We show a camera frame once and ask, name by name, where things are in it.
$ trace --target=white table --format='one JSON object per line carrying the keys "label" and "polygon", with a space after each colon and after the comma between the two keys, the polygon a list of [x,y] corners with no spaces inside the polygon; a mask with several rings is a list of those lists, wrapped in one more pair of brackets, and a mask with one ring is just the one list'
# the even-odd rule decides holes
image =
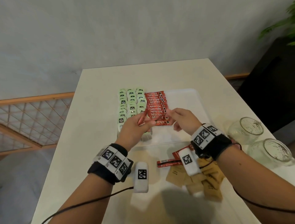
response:
{"label": "white table", "polygon": [[[55,213],[86,177],[101,147],[115,141],[117,91],[137,86],[148,91],[196,89],[215,125],[223,131],[241,117],[257,119],[209,59],[84,69],[32,224]],[[264,138],[273,135],[265,129],[260,139]],[[128,190],[112,197],[103,223],[259,223],[227,179],[221,185],[222,203],[191,197],[165,181],[169,167],[157,168],[156,161],[172,158],[173,151],[187,144],[132,149],[130,159],[149,165],[149,192],[133,194]],[[295,184],[291,171],[282,168],[278,173]],[[133,186],[131,178],[116,184],[113,192],[129,186]]]}

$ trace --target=black cabinet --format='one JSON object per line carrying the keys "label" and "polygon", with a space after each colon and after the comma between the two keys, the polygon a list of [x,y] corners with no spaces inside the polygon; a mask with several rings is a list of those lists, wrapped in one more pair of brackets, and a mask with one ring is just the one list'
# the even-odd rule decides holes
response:
{"label": "black cabinet", "polygon": [[289,42],[276,39],[238,89],[272,133],[295,120],[295,46]]}

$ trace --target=person's left hand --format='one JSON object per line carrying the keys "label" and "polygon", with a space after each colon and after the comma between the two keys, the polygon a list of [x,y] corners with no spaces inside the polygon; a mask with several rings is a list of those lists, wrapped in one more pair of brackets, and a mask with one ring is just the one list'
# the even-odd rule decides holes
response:
{"label": "person's left hand", "polygon": [[130,149],[140,141],[145,132],[149,131],[150,128],[156,125],[155,121],[149,121],[142,126],[138,126],[137,123],[141,116],[142,114],[139,113],[128,118],[115,141],[116,144],[123,146],[127,151],[130,151]]}

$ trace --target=white tracker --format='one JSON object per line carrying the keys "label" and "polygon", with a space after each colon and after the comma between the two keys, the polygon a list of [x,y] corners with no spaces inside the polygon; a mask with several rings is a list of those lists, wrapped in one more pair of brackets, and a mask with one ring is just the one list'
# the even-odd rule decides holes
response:
{"label": "white tracker", "polygon": [[148,164],[138,162],[135,166],[134,193],[148,192]]}
{"label": "white tracker", "polygon": [[189,176],[193,176],[197,173],[201,173],[201,170],[197,164],[197,161],[194,160],[193,154],[189,148],[185,148],[179,151],[178,154]]}

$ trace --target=glass jar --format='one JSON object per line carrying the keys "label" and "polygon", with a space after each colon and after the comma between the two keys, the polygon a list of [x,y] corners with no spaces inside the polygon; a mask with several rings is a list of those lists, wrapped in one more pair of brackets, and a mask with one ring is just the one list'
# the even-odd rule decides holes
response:
{"label": "glass jar", "polygon": [[250,117],[243,117],[232,123],[228,129],[228,136],[241,145],[252,144],[264,132],[261,123]]}
{"label": "glass jar", "polygon": [[247,154],[269,169],[291,166],[295,163],[291,151],[276,139],[265,139],[253,143],[248,147]]}

